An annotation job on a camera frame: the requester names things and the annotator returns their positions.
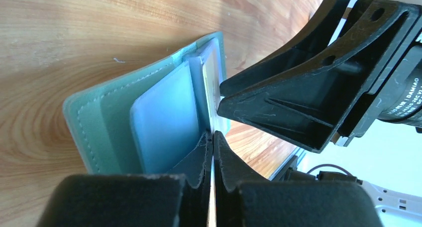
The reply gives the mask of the teal card holder wallet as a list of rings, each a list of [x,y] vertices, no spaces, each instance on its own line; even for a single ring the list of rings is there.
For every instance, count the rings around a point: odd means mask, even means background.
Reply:
[[[210,130],[203,65],[226,79],[223,33],[210,33],[143,68],[77,92],[63,114],[90,174],[165,173]],[[230,122],[219,117],[220,130]]]

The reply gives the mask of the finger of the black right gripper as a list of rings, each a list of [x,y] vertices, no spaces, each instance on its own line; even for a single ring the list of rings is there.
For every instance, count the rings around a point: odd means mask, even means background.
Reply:
[[[350,0],[323,0],[307,24],[286,44],[220,84],[229,97],[294,68],[324,49],[338,27]]]
[[[218,115],[322,152],[376,75],[373,68],[351,64],[389,23],[382,20],[360,34],[364,25],[361,19],[346,36],[331,39],[322,52],[267,82],[222,96]]]

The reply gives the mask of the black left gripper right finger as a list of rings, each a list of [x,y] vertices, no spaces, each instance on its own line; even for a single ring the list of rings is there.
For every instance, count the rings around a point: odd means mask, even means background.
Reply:
[[[213,135],[219,227],[380,227],[363,188],[347,181],[272,182]]]

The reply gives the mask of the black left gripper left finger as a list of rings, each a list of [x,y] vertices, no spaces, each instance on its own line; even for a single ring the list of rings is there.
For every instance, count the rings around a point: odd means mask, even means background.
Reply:
[[[53,191],[39,227],[205,227],[212,134],[164,174],[71,175]]]

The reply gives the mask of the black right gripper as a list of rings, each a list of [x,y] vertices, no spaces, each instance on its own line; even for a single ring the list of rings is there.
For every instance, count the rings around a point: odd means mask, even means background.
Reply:
[[[365,25],[360,34],[382,20],[389,25],[381,27],[381,34],[367,41],[352,60],[353,68],[373,68],[376,75],[333,136],[338,146],[362,137],[376,119],[422,131],[422,7],[392,0],[358,0],[339,38],[361,19]]]

